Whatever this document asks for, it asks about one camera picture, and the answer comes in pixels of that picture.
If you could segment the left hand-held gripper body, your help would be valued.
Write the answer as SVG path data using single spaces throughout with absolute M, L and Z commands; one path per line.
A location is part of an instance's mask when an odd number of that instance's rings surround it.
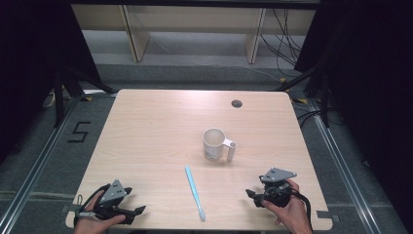
M 110 219 L 113 216 L 124 215 L 126 219 L 122 224 L 131 225 L 134 221 L 134 216 L 126 215 L 126 211 L 119 208 L 120 203 L 127 196 L 125 194 L 125 187 L 122 183 L 115 179 L 111 184 L 104 186 L 103 194 L 100 195 L 94 204 L 94 213 L 100 220 Z

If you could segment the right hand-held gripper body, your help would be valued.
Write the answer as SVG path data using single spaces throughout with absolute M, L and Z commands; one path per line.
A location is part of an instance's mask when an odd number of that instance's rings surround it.
M 266 200 L 280 208 L 285 207 L 292 194 L 292 186 L 288 180 L 293 177 L 296 177 L 296 173 L 278 168 L 271 168 L 263 175 L 263 180 L 265 182 L 264 192 L 262 193 L 261 199 L 254 199 L 255 206 L 257 208 L 263 208 L 261 202 Z

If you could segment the white cup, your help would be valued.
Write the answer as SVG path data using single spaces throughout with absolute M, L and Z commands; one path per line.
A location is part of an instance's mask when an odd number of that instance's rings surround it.
M 203 133 L 204 155 L 210 161 L 217 161 L 223 155 L 225 147 L 228 148 L 227 161 L 232 162 L 237 144 L 228 139 L 220 129 L 212 128 Z

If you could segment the light blue toothbrush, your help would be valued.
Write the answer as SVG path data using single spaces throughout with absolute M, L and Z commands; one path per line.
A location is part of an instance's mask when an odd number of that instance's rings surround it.
M 197 187 L 196 187 L 196 184 L 195 184 L 195 180 L 193 178 L 193 175 L 192 175 L 192 172 L 191 172 L 191 169 L 190 169 L 189 166 L 185 166 L 185 174 L 187 176 L 187 180 L 188 180 L 193 198 L 195 200 L 195 203 L 196 203 L 196 206 L 197 206 L 197 209 L 198 209 L 198 212 L 199 212 L 200 220 L 201 220 L 201 222 L 205 222 L 206 221 L 206 214 L 205 214 L 204 209 L 202 207 L 200 197 L 199 197 L 199 194 L 198 194 L 198 190 L 197 190 Z

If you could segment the person's right hand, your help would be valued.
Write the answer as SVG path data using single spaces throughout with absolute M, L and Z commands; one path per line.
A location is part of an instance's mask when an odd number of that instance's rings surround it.
M 261 204 L 277 216 L 275 225 L 282 224 L 291 234 L 313 234 L 305 202 L 300 198 L 292 195 L 284 208 L 266 200 Z

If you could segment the person's left hand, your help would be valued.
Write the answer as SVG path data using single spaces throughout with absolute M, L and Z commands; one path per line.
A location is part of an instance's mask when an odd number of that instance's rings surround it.
M 74 234 L 104 234 L 110 227 L 121 223 L 126 217 L 122 214 L 100 220 L 95 216 L 81 217 L 75 225 Z

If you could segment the grey tape strip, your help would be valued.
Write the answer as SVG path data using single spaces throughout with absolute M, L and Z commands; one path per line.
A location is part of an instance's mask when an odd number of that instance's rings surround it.
M 318 218 L 329 218 L 333 222 L 341 222 L 340 216 L 329 211 L 317 211 Z
M 69 213 L 69 212 L 76 212 L 81 208 L 80 205 L 75 205 L 75 204 L 69 204 L 69 205 L 63 205 L 61 208 L 62 213 Z

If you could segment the black metal stand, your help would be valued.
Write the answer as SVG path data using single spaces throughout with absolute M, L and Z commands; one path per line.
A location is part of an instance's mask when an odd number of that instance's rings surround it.
M 107 94 L 117 94 L 118 91 L 103 84 L 100 80 L 100 76 L 96 71 L 94 75 L 89 75 L 77 68 L 64 65 L 60 67 L 53 78 L 54 91 L 56 99 L 56 122 L 55 127 L 59 126 L 64 118 L 64 103 L 63 103 L 63 90 L 66 90 L 72 98 L 80 98 L 85 92 L 80 86 L 80 81 L 86 81 L 87 83 L 97 87 L 99 90 Z
M 276 92 L 284 92 L 306 79 L 309 79 L 309 81 L 304 94 L 308 98 L 314 98 L 316 95 L 319 95 L 321 121 L 328 128 L 328 77 L 323 65 L 316 64 L 298 77 L 283 83 L 279 88 L 276 88 Z

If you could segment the black curtain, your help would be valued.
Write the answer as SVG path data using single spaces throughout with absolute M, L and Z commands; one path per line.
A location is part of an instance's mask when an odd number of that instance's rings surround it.
M 100 85 L 72 7 L 57 0 L 0 0 L 0 164 L 22 139 L 55 79 L 75 95 Z
M 329 59 L 328 85 L 341 116 L 413 233 L 413 0 L 320 0 L 296 65 L 320 58 L 339 23 L 350 29 Z

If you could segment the beige wooden shelf unit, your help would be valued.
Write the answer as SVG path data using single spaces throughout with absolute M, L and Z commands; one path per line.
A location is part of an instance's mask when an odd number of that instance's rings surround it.
M 143 59 L 153 32 L 195 32 L 241 34 L 250 64 L 255 63 L 260 34 L 305 36 L 316 13 L 314 10 L 263 8 L 80 4 L 74 4 L 72 10 L 83 30 L 126 32 L 135 61 Z

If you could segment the metal floor rail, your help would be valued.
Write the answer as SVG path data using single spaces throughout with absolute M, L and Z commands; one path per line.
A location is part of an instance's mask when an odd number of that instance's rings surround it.
M 79 97 L 72 97 L 63 111 L 63 118 L 60 123 L 53 128 L 48 140 L 46 141 L 42 151 L 37 157 L 34 165 L 28 172 L 25 180 L 20 186 L 19 190 L 15 193 L 11 200 L 7 210 L 0 217 L 0 234 L 10 234 L 16 221 L 21 214 L 31 191 L 36 185 L 41 173 L 44 171 L 48 161 L 51 158 L 53 150 L 64 132 L 67 122 L 72 115 L 73 110 L 80 101 Z
M 321 117 L 317 117 L 315 120 L 319 132 L 327 146 L 327 149 L 334 161 L 334 164 L 338 170 L 340 177 L 347 189 L 347 192 L 351 198 L 353 205 L 357 211 L 357 214 L 366 230 L 367 234 L 383 234 L 381 228 L 378 225 L 377 219 L 370 209 L 366 199 L 361 193 L 359 186 L 347 165 L 343 154 L 332 135 L 328 127 L 325 126 Z

